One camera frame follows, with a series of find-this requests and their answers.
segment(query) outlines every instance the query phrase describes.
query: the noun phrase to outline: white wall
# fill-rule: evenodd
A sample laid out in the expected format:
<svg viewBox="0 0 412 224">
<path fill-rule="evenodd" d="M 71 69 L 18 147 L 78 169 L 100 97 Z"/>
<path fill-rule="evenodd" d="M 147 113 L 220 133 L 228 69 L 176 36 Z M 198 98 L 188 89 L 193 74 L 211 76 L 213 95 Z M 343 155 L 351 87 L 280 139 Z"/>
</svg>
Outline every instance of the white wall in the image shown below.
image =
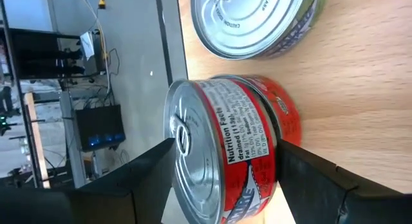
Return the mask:
<svg viewBox="0 0 412 224">
<path fill-rule="evenodd" d="M 5 0 L 11 28 L 52 31 L 47 0 Z"/>
</svg>

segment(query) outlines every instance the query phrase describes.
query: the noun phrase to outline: wooden table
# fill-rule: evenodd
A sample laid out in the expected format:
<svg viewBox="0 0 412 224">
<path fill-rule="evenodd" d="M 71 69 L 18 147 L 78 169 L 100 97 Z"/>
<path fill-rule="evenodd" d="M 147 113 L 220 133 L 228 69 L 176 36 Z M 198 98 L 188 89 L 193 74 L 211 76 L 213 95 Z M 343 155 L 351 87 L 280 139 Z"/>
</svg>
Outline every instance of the wooden table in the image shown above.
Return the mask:
<svg viewBox="0 0 412 224">
<path fill-rule="evenodd" d="M 299 108 L 305 149 L 412 192 L 412 0 L 327 0 L 296 48 L 247 61 L 209 53 L 194 31 L 190 0 L 179 4 L 190 79 L 220 73 L 276 79 Z M 290 214 L 271 216 L 288 208 L 279 193 L 275 198 L 257 219 L 290 223 Z"/>
</svg>

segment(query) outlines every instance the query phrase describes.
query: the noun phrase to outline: red can label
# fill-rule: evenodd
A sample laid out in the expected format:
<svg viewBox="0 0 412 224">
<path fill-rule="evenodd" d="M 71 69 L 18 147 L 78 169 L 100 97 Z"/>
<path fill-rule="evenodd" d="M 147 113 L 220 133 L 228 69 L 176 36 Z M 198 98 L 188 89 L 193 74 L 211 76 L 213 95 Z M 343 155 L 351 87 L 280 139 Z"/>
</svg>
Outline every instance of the red can label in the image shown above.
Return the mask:
<svg viewBox="0 0 412 224">
<path fill-rule="evenodd" d="M 281 130 L 280 138 L 300 146 L 302 142 L 301 120 L 294 101 L 288 93 L 277 82 L 266 77 L 260 75 L 242 75 L 241 77 L 260 90 L 271 103 Z"/>
<path fill-rule="evenodd" d="M 225 171 L 222 223 L 256 215 L 276 188 L 276 137 L 264 111 L 246 85 L 229 79 L 197 82 L 218 130 Z"/>
</svg>

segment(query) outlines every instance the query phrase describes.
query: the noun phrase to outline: tin can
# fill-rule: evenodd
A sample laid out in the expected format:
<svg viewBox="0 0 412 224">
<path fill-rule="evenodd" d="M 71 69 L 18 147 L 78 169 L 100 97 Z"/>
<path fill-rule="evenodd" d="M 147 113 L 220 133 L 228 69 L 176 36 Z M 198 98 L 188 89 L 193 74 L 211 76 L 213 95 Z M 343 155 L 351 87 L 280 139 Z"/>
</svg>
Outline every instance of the tin can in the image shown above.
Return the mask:
<svg viewBox="0 0 412 224">
<path fill-rule="evenodd" d="M 176 138 L 173 187 L 189 223 L 236 223 L 276 189 L 276 134 L 260 96 L 240 81 L 174 82 L 164 135 Z"/>
<path fill-rule="evenodd" d="M 224 59 L 277 56 L 301 40 L 325 0 L 191 0 L 203 45 Z"/>
<path fill-rule="evenodd" d="M 252 88 L 264 101 L 276 136 L 294 145 L 301 145 L 302 125 L 299 112 L 294 101 L 279 83 L 261 75 L 218 75 L 214 79 L 235 80 Z"/>
</svg>

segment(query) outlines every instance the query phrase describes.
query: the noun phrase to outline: can lid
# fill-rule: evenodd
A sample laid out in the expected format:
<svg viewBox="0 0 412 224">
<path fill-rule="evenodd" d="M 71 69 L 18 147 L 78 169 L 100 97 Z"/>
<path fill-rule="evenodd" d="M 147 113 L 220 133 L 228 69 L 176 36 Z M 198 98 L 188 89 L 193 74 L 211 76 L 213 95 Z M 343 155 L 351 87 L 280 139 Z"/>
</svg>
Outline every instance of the can lid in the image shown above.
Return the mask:
<svg viewBox="0 0 412 224">
<path fill-rule="evenodd" d="M 280 38 L 303 0 L 191 0 L 202 43 L 216 55 L 244 59 Z"/>
<path fill-rule="evenodd" d="M 193 82 L 174 82 L 164 135 L 176 138 L 173 187 L 189 223 L 217 223 L 223 212 L 223 162 L 210 112 Z"/>
</svg>

